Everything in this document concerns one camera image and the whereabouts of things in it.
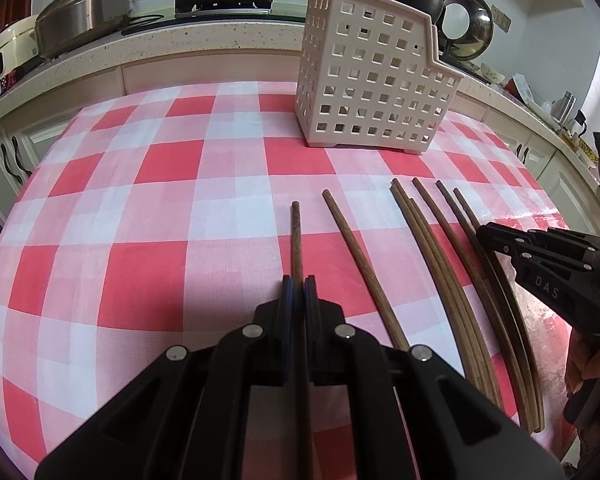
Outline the person's right hand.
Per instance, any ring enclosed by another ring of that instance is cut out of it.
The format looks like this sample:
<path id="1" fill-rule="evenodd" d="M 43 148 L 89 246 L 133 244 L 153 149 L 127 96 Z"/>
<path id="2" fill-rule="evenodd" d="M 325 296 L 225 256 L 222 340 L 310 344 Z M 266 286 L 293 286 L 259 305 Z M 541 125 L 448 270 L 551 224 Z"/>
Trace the person's right hand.
<path id="1" fill-rule="evenodd" d="M 591 341 L 576 330 L 572 330 L 565 371 L 567 392 L 577 393 L 587 380 L 598 378 L 600 378 L 600 348 L 595 350 Z"/>

